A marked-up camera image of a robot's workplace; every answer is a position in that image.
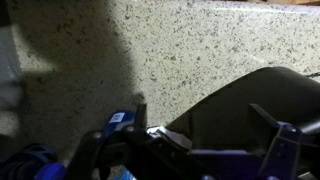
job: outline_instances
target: countertop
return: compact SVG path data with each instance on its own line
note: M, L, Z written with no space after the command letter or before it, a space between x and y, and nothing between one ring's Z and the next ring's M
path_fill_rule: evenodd
M25 143L62 157L117 109L148 103L165 125L262 67L320 71L320 9L245 2L16 0Z

